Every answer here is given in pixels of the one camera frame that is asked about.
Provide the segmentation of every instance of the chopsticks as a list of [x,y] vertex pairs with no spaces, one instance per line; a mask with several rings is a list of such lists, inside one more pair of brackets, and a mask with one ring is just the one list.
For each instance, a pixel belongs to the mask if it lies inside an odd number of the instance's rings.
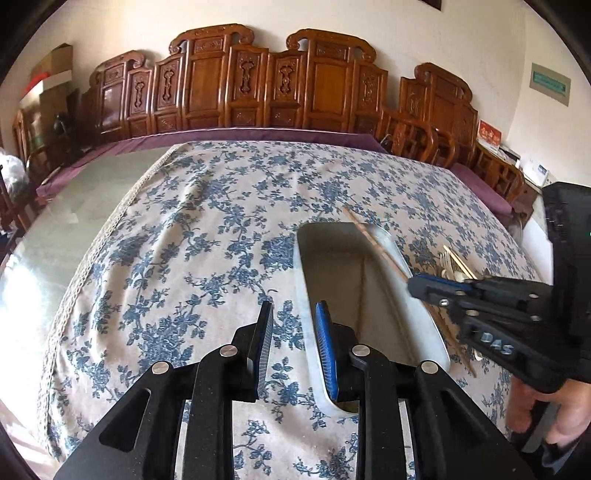
[[[357,230],[359,230],[361,232],[361,234],[363,234],[363,236],[369,241],[369,243],[372,245],[374,250],[377,253],[379,253],[380,256],[386,261],[388,266],[390,266],[398,274],[398,276],[404,280],[405,283],[408,282],[408,278],[409,278],[408,274],[405,273],[398,266],[398,264],[392,258],[392,256],[388,253],[388,251],[384,247],[382,247],[382,245],[379,244],[379,242],[374,238],[374,236],[371,233],[369,233],[369,231],[365,228],[365,225],[360,223],[357,220],[357,217],[347,207],[343,207],[343,211],[345,212],[347,217],[349,217],[349,219],[351,219],[353,224],[357,227]],[[462,348],[460,347],[459,342],[456,340],[456,337],[454,336],[454,334],[452,334],[452,331],[447,326],[447,323],[445,322],[445,320],[443,319],[443,317],[441,316],[439,311],[436,310],[432,305],[429,305],[426,302],[423,302],[423,305],[425,305],[425,308],[429,311],[429,313],[433,317],[433,320],[435,321],[435,325],[437,325],[437,327],[441,331],[441,334],[445,337],[445,339],[448,341],[448,343],[451,344],[451,346],[453,346],[455,348],[462,363],[466,366],[466,368],[472,374],[472,376],[474,378],[476,378],[476,371],[472,368],[470,361],[468,360],[468,357],[464,353],[464,350],[462,350]]]
[[453,261],[457,263],[457,266],[462,269],[468,278],[472,278],[473,280],[478,279],[474,272],[470,270],[470,267],[468,267],[468,265],[466,265],[451,248],[449,248],[447,245],[443,245],[443,249],[449,254],[450,257],[453,258]]

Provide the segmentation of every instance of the blue floral tablecloth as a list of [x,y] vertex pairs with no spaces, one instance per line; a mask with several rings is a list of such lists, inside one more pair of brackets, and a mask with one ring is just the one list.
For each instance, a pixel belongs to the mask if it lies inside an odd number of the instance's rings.
[[[64,460],[151,364],[198,362],[253,323],[268,299],[275,325],[265,398],[233,407],[236,475],[354,478],[356,417],[330,418],[314,403],[292,260],[297,228],[347,221],[343,205],[388,230],[414,271],[433,273],[449,244],[477,270],[535,278],[501,224],[447,170],[316,144],[173,147],[107,221],[54,321],[38,412],[53,455]],[[509,374],[484,359],[473,362],[472,378],[450,356],[450,375],[504,431]]]

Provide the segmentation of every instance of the plastic bag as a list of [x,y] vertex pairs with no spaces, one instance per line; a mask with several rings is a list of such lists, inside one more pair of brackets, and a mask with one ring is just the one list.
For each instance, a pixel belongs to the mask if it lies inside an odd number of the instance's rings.
[[0,165],[8,195],[14,200],[29,183],[25,165],[20,158],[6,155],[3,148],[0,148]]

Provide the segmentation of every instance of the carved wooden panel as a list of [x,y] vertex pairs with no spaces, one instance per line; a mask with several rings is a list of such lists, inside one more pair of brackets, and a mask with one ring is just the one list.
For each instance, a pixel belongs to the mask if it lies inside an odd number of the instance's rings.
[[457,142],[458,161],[467,162],[475,149],[478,117],[470,104],[470,87],[432,63],[418,65],[414,74],[415,79],[401,79],[399,110],[451,134]]
[[90,75],[90,85],[96,92],[93,102],[97,139],[101,143],[125,138],[124,95],[125,78],[129,69],[137,69],[145,64],[145,56],[131,50],[110,60],[104,61]]
[[363,60],[355,60],[349,132],[375,135],[387,87],[386,70]]
[[304,51],[269,54],[265,127],[302,127],[306,58],[307,54]]
[[348,131],[356,52],[361,51],[361,59],[371,64],[375,50],[361,38],[314,29],[290,35],[287,48],[299,50],[304,39],[308,58],[303,128]]
[[156,132],[159,134],[166,132],[176,132],[179,128],[179,116],[175,113],[167,113],[156,117]]
[[240,24],[215,25],[187,30],[169,46],[171,54],[186,55],[181,115],[183,128],[223,127],[230,48],[251,45],[254,33]]
[[422,119],[425,111],[427,87],[419,80],[400,79],[400,95],[398,98],[399,110],[412,116]]
[[150,128],[148,127],[149,118],[140,118],[136,120],[128,121],[129,138],[143,137],[144,135],[150,134]]
[[125,137],[141,137],[153,133],[150,122],[152,69],[142,67],[130,70],[125,83]]
[[154,67],[154,88],[151,101],[151,125],[154,133],[181,130],[181,99],[183,90],[183,55],[175,54]]
[[269,51],[234,46],[226,85],[226,127],[262,127]]
[[215,25],[178,35],[153,67],[137,51],[102,63],[83,97],[90,136],[101,143],[231,126],[375,132],[387,72],[373,65],[366,41],[300,30],[282,53],[253,41],[244,25]]

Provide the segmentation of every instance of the green sign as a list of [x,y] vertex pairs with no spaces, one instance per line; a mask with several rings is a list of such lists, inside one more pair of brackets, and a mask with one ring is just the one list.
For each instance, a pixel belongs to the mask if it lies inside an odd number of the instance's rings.
[[548,95],[568,106],[570,101],[570,79],[542,65],[531,64],[530,88]]
[[534,83],[537,83],[553,92],[566,96],[566,85],[558,80],[554,80],[543,73],[534,71]]

